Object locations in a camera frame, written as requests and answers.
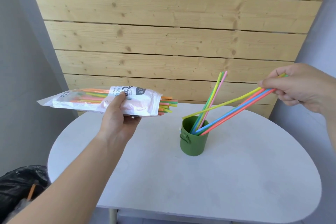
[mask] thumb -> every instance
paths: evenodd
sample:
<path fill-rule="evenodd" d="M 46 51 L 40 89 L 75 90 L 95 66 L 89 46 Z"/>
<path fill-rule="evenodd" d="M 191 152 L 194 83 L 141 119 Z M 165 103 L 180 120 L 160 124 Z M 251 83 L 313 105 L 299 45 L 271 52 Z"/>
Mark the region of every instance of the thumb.
<path fill-rule="evenodd" d="M 266 78 L 258 82 L 258 86 L 265 89 L 286 90 L 288 88 L 288 77 L 284 78 Z"/>
<path fill-rule="evenodd" d="M 109 104 L 110 108 L 120 108 L 120 105 L 125 100 L 126 94 L 125 92 L 120 92 L 118 96 L 116 96 L 113 101 Z"/>

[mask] hand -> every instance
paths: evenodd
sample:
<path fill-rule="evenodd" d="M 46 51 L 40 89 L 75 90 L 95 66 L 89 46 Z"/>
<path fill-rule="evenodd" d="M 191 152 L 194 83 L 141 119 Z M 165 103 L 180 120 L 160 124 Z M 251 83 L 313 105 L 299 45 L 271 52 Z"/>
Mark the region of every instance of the hand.
<path fill-rule="evenodd" d="M 288 77 L 276 78 L 282 73 Z M 286 105 L 301 103 L 308 110 L 323 115 L 336 106 L 336 79 L 306 64 L 279 67 L 259 82 L 259 86 L 278 89 L 275 94 Z"/>
<path fill-rule="evenodd" d="M 121 92 L 108 105 L 101 122 L 98 137 L 106 140 L 117 140 L 127 143 L 133 136 L 140 117 L 124 116 L 120 110 L 122 102 L 125 100 L 125 93 Z"/>

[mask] white packaging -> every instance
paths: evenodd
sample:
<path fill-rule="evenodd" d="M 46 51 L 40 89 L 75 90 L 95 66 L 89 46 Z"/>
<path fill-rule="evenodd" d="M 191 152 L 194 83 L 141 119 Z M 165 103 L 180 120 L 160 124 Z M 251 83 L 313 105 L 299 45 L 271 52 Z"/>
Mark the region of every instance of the white packaging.
<path fill-rule="evenodd" d="M 108 95 L 105 97 L 88 96 L 88 90 L 101 90 L 103 92 L 108 92 Z M 68 90 L 52 97 L 39 100 L 37 102 L 43 106 L 104 113 L 108 105 L 115 98 L 115 96 L 119 95 L 122 91 L 124 91 L 126 94 L 125 100 L 121 105 L 121 110 L 123 114 L 140 117 L 158 115 L 159 103 L 162 94 L 153 90 L 133 86 L 112 86 L 109 90 Z"/>

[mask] yellow straw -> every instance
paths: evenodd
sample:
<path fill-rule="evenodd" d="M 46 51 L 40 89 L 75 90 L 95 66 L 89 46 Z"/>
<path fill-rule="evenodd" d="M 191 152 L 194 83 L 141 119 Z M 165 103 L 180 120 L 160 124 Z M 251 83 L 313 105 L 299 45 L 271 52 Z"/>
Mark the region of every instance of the yellow straw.
<path fill-rule="evenodd" d="M 213 88 L 213 91 L 212 91 L 212 93 L 211 93 L 211 95 L 210 95 L 210 98 L 209 98 L 208 102 L 206 103 L 206 108 L 209 108 L 209 106 L 210 106 L 210 104 L 211 104 L 211 102 L 212 102 L 212 99 L 213 99 L 214 95 L 216 94 L 216 91 L 217 91 L 218 85 L 219 85 L 219 83 L 220 83 L 220 81 L 221 81 L 221 78 L 222 78 L 223 73 L 224 73 L 224 72 L 220 72 L 219 75 L 218 75 L 216 85 L 215 85 L 215 87 Z M 197 122 L 197 125 L 196 125 L 196 127 L 195 127 L 195 130 L 197 130 L 198 127 L 200 126 L 200 124 L 201 124 L 201 122 L 202 122 L 202 120 L 203 120 L 203 118 L 204 118 L 204 115 L 205 115 L 205 112 L 202 113 L 200 119 L 198 119 L 199 121 Z"/>
<path fill-rule="evenodd" d="M 252 90 L 252 91 L 250 91 L 249 93 L 246 93 L 245 95 L 242 95 L 241 97 L 238 97 L 238 98 L 232 99 L 232 100 L 230 100 L 230 101 L 226 101 L 226 102 L 224 102 L 224 103 L 221 103 L 221 104 L 219 104 L 219 105 L 215 105 L 215 106 L 213 106 L 213 107 L 211 107 L 211 108 L 204 109 L 204 110 L 202 110 L 202 111 L 195 112 L 195 113 L 193 113 L 193 114 L 184 116 L 184 117 L 182 117 L 182 119 L 184 120 L 184 119 L 187 119 L 187 118 L 189 118 L 189 117 L 191 117 L 191 116 L 198 115 L 198 114 L 200 114 L 200 113 L 207 112 L 207 111 L 216 109 L 216 108 L 218 108 L 218 107 L 221 107 L 221 106 L 224 106 L 224 105 L 231 104 L 231 103 L 233 103 L 233 102 L 242 100 L 242 99 L 244 99 L 244 98 L 246 98 L 246 97 L 248 97 L 248 96 L 250 96 L 250 95 L 256 93 L 256 92 L 259 91 L 259 90 L 261 90 L 261 87 L 258 87 L 258 88 L 256 88 L 255 90 Z"/>

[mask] container handle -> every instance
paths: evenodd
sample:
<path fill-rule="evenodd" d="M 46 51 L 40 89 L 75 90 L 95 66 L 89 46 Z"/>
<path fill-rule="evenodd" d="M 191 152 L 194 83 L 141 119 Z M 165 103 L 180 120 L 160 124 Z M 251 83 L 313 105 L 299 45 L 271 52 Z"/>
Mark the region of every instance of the container handle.
<path fill-rule="evenodd" d="M 191 141 L 190 141 L 190 139 L 189 139 L 189 137 L 188 137 L 188 134 L 184 134 L 184 133 L 182 133 L 182 134 L 180 134 L 180 138 L 181 138 L 182 140 L 184 140 L 187 144 L 191 144 Z"/>

